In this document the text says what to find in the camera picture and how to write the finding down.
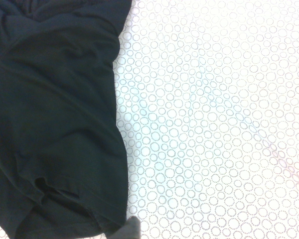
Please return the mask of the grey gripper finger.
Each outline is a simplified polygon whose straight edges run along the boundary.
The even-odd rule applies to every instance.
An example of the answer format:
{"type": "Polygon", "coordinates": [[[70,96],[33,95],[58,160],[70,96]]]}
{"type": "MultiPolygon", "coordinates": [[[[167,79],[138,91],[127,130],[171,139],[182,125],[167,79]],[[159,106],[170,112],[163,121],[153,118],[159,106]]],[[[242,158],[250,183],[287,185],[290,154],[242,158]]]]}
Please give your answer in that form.
{"type": "Polygon", "coordinates": [[[115,239],[140,239],[141,238],[141,222],[140,220],[132,216],[125,225],[114,233],[115,239]]]}

